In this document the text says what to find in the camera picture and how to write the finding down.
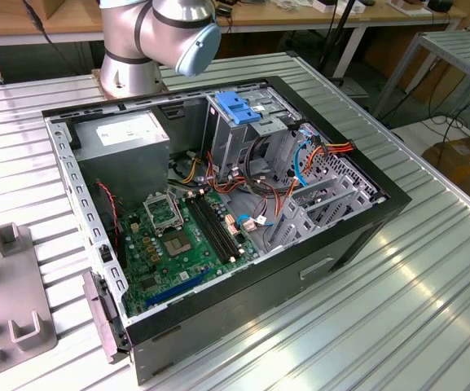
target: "slotted metal worktable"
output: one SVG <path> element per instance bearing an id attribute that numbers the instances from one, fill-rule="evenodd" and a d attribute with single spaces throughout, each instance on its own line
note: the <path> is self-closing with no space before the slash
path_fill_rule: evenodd
<path id="1" fill-rule="evenodd" d="M 413 201 L 350 265 L 142 389 L 470 389 L 470 199 L 286 54 L 215 61 L 184 86 L 279 75 Z M 58 345 L 0 374 L 7 389 L 138 389 L 108 365 L 82 291 L 90 268 L 40 111 L 103 100 L 91 76 L 0 86 L 0 223 L 35 240 Z"/>
<path id="2" fill-rule="evenodd" d="M 374 110 L 374 116 L 378 117 L 381 113 L 381 110 L 389 101 L 389 97 L 394 88 L 396 88 L 399 79 L 401 79 L 401 76 L 421 47 L 428 49 L 431 55 L 427 58 L 425 61 L 426 65 L 424 64 L 421 67 L 407 90 L 417 85 L 430 68 L 430 64 L 433 63 L 437 57 L 444 59 L 450 65 L 455 66 L 457 69 L 460 69 L 470 76 L 470 31 L 440 31 L 416 34 L 398 66 L 394 69 L 389 81 L 387 81 L 387 84 L 381 91 L 378 104 Z M 470 88 L 463 96 L 467 96 L 469 93 Z"/>

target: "open computer chassis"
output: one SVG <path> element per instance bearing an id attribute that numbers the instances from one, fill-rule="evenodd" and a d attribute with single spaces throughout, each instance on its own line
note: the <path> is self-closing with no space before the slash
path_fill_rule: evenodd
<path id="1" fill-rule="evenodd" d="M 368 205 L 351 218 L 341 218 L 327 224 L 323 230 L 304 230 L 301 235 L 298 233 L 301 239 L 292 242 L 285 240 L 288 233 L 285 230 L 281 233 L 283 245 L 275 242 L 272 251 L 260 252 L 260 257 L 221 278 L 203 283 L 177 298 L 129 317 L 122 301 L 128 282 L 116 254 L 103 251 L 104 248 L 112 248 L 112 241 L 105 233 L 74 157 L 72 146 L 77 140 L 73 139 L 74 133 L 70 129 L 77 124 L 84 125 L 153 107 L 177 107 L 178 112 L 182 109 L 179 103 L 205 100 L 205 97 L 209 97 L 208 104 L 212 104 L 211 97 L 218 91 L 247 94 L 248 91 L 262 88 L 274 91 L 282 106 L 301 116 L 324 140 L 330 143 L 348 142 L 279 77 L 172 91 L 152 97 L 91 103 L 43 113 L 68 197 L 93 262 L 93 274 L 85 277 L 85 290 L 105 353 L 111 363 L 129 355 L 139 383 L 211 345 L 227 333 L 295 296 L 331 270 L 349 262 L 386 222 L 397 216 L 410 202 L 408 195 L 392 180 L 359 150 L 354 150 L 345 157 L 347 163 L 336 161 L 336 166 L 328 168 L 333 169 L 335 175 L 349 173 L 352 181 L 362 183 L 362 190 L 365 187 L 374 189 L 372 192 L 375 193 L 376 202 L 373 205 Z M 208 112 L 214 112 L 213 106 L 207 107 Z M 217 121 L 208 116 L 206 112 L 201 118 L 208 118 L 206 122 Z M 169 135 L 169 138 L 178 139 L 182 144 L 177 149 L 186 151 L 202 148 L 205 157 L 203 134 L 194 138 L 185 134 L 179 136 L 182 137 Z M 175 152 L 173 145 L 170 152 Z M 116 169 L 116 166 L 111 166 L 110 170 Z M 302 196 L 308 195 L 303 193 L 305 189 L 295 191 L 291 200 L 300 202 Z M 287 218 L 287 210 L 292 211 L 292 207 L 288 209 L 286 202 L 283 218 Z M 274 233 L 271 235 L 277 235 L 279 227 L 278 224 L 276 226 L 272 228 Z"/>

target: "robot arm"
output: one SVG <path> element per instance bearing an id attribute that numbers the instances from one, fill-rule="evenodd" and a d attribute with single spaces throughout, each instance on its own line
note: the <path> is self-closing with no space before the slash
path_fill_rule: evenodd
<path id="1" fill-rule="evenodd" d="M 220 44 L 208 0 L 101 0 L 106 55 L 101 84 L 112 96 L 153 94 L 162 88 L 159 64 L 194 76 Z"/>

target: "yellow wire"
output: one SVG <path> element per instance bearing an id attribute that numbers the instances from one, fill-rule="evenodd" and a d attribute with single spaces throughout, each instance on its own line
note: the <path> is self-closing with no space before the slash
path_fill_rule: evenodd
<path id="1" fill-rule="evenodd" d="M 328 147 L 346 147 L 349 145 L 349 143 L 345 143 L 345 144 L 325 144 L 327 145 Z"/>
<path id="2" fill-rule="evenodd" d="M 191 167 L 191 172 L 189 173 L 189 175 L 187 176 L 186 179 L 181 181 L 181 183 L 189 183 L 193 180 L 193 177 L 195 176 L 195 168 L 196 168 L 196 162 L 197 161 L 198 161 L 198 159 L 193 160 L 193 166 Z"/>

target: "green circuit board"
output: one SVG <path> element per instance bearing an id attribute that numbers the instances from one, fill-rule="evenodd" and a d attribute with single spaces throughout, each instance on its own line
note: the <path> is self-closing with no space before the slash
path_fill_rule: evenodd
<path id="1" fill-rule="evenodd" d="M 228 232 L 224 217 L 229 212 L 218 194 L 211 191 L 204 196 L 204 199 L 217 213 L 222 229 Z M 129 285 L 125 294 L 129 316 L 141 314 L 149 308 L 148 299 L 159 297 L 164 292 L 171 292 L 169 290 L 174 287 L 197 279 L 200 279 L 200 283 L 205 283 L 258 257 L 257 250 L 249 237 L 241 232 L 243 239 L 240 236 L 239 240 L 232 239 L 239 249 L 239 257 L 235 262 L 222 264 L 184 199 L 175 200 L 175 203 L 182 215 L 183 225 L 178 231 L 165 231 L 161 237 L 156 235 L 145 208 L 119 219 L 125 232 L 126 259 L 123 271 Z M 157 223 L 163 218 L 172 217 L 172 213 L 164 203 L 157 202 L 151 205 L 150 211 L 152 210 L 152 216 Z"/>

